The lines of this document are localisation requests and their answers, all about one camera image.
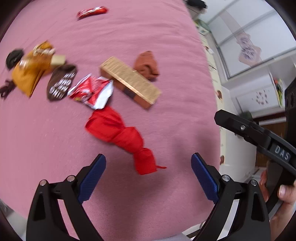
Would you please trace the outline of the red candy bar wrapper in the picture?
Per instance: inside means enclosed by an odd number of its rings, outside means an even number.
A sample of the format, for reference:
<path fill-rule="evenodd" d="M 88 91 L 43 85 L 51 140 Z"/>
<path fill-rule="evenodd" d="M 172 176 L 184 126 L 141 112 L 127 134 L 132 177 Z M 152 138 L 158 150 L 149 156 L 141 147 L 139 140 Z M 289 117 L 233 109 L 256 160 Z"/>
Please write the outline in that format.
<path fill-rule="evenodd" d="M 101 15 L 108 12 L 108 8 L 99 6 L 92 9 L 85 9 L 77 13 L 77 19 L 83 19 L 89 16 Z"/>

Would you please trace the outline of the sliding wardrobe doors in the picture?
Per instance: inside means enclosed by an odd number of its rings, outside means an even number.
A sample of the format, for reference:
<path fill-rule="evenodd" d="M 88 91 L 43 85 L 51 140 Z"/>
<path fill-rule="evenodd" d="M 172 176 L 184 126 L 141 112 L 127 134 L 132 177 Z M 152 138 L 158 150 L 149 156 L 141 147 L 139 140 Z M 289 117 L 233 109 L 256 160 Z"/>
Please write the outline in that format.
<path fill-rule="evenodd" d="M 234 77 L 295 50 L 295 39 L 266 1 L 207 1 L 201 16 L 209 27 L 226 76 Z"/>

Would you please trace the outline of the black rolled sock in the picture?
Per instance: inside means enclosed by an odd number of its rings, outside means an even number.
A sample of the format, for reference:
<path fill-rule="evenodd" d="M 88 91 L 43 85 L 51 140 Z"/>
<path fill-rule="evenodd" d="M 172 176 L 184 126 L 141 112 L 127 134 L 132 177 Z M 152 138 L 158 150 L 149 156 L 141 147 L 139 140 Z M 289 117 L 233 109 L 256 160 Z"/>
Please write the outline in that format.
<path fill-rule="evenodd" d="M 13 69 L 23 56 L 23 49 L 14 49 L 13 51 L 11 51 L 6 58 L 6 67 L 8 68 L 8 70 Z"/>

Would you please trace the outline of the patterned cream floor mat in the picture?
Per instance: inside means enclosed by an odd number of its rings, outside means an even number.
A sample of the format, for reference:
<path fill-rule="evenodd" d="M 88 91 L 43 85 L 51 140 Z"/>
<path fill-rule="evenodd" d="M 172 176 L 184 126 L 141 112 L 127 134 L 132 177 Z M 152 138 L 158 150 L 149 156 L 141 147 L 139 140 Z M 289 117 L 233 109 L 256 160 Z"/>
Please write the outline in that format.
<path fill-rule="evenodd" d="M 214 52 L 211 49 L 207 39 L 206 35 L 209 33 L 207 29 L 205 29 L 202 25 L 200 25 L 198 22 L 194 22 L 196 28 L 198 29 L 199 36 L 202 41 L 202 45 L 205 49 L 206 58 L 208 62 L 208 68 L 212 80 L 212 84 L 215 90 L 215 99 L 217 103 L 217 110 L 224 109 L 224 102 L 223 102 L 223 96 L 222 96 L 222 85 L 218 73 L 218 68 L 216 66 L 216 62 L 214 59 Z M 222 127 L 219 128 L 220 132 L 220 166 L 225 164 L 226 159 L 226 130 Z"/>

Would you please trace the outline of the red white wrapper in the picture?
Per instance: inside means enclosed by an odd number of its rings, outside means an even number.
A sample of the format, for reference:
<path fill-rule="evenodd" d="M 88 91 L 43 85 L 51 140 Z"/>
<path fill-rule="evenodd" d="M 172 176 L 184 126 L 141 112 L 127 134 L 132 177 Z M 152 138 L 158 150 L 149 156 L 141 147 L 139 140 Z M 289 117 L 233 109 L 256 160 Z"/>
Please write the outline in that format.
<path fill-rule="evenodd" d="M 88 74 L 68 91 L 67 96 L 98 110 L 105 107 L 113 90 L 113 80 Z"/>

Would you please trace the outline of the rust brown sock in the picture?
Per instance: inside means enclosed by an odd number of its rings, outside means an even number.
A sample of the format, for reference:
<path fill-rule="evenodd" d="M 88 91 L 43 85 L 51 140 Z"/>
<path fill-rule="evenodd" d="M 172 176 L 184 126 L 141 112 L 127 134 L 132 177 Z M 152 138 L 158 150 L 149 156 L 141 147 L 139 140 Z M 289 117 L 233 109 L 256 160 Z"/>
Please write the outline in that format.
<path fill-rule="evenodd" d="M 155 80 L 159 76 L 158 65 L 152 51 L 140 53 L 135 60 L 133 68 L 150 81 Z"/>

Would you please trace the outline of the dark brown lettered sock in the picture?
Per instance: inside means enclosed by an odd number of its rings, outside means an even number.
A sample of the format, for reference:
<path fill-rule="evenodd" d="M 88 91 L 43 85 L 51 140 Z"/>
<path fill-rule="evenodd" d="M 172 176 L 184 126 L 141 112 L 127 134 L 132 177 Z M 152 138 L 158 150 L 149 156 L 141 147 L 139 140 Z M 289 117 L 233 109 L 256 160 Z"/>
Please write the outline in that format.
<path fill-rule="evenodd" d="M 47 99 L 49 101 L 59 101 L 63 99 L 77 74 L 76 65 L 65 64 L 57 67 L 47 85 Z"/>

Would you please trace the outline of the dark green round stool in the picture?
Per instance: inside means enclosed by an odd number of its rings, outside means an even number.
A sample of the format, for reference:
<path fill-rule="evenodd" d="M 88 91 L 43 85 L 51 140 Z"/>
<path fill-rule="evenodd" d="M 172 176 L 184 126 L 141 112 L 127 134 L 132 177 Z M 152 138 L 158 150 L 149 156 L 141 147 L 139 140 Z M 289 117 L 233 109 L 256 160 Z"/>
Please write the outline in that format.
<path fill-rule="evenodd" d="M 252 114 L 247 111 L 247 112 L 242 112 L 240 115 L 239 115 L 241 118 L 244 118 L 248 121 L 253 121 L 253 117 L 252 117 Z"/>

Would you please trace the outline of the pink bed sheet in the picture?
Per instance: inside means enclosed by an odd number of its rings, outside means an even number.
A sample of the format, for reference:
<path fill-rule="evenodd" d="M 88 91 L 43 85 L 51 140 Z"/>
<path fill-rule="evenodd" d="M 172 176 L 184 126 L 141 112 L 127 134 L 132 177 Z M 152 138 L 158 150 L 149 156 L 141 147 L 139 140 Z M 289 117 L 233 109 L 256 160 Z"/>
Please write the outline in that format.
<path fill-rule="evenodd" d="M 116 57 L 132 65 L 152 51 L 160 75 L 144 109 L 115 89 L 102 110 L 68 97 L 50 102 L 44 76 L 33 95 L 1 101 L 1 199 L 23 217 L 37 185 L 59 182 L 98 154 L 107 165 L 83 206 L 105 240 L 157 240 L 206 220 L 213 203 L 194 172 L 195 152 L 219 166 L 216 96 L 204 47 L 182 1 L 33 1 L 1 41 L 1 81 L 10 51 L 49 41 L 78 68 L 99 76 Z"/>

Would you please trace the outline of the mustard yellow pouch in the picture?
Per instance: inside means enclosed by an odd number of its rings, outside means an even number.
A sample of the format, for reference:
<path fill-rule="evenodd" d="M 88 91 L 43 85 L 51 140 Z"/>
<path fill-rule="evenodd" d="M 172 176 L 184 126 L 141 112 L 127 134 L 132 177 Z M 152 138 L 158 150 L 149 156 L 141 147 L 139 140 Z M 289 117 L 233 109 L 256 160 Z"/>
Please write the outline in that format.
<path fill-rule="evenodd" d="M 31 97 L 39 80 L 52 71 L 51 58 L 54 46 L 45 41 L 36 45 L 13 69 L 12 81 L 27 97 Z"/>

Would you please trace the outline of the red cloth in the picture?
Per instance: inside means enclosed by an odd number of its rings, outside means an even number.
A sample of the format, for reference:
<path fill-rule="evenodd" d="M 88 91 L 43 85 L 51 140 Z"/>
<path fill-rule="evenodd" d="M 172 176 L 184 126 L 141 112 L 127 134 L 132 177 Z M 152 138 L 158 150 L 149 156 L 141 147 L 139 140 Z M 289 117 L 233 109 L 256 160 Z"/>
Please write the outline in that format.
<path fill-rule="evenodd" d="M 110 106 L 93 111 L 86 130 L 101 141 L 130 153 L 136 172 L 146 175 L 165 169 L 156 164 L 153 152 L 144 146 L 144 139 L 134 126 L 126 126 L 121 115 Z"/>

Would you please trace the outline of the dark maroon small cloth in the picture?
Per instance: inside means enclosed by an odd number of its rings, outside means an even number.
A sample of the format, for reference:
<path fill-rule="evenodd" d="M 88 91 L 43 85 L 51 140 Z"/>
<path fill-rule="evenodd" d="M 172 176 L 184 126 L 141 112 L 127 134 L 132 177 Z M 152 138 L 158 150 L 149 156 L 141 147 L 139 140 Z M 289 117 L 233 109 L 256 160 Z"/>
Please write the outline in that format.
<path fill-rule="evenodd" d="M 7 96 L 16 88 L 13 80 L 6 80 L 5 85 L 0 88 L 1 98 L 6 99 Z"/>

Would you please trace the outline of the gold rectangular box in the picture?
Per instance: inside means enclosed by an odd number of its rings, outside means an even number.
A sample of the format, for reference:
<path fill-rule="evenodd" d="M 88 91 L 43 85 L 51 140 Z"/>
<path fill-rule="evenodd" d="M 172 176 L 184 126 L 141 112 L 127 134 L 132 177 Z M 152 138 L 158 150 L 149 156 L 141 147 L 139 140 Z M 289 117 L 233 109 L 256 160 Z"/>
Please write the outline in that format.
<path fill-rule="evenodd" d="M 161 91 L 150 81 L 114 56 L 104 61 L 100 70 L 103 76 L 113 80 L 116 88 L 144 109 L 154 105 L 161 95 Z"/>

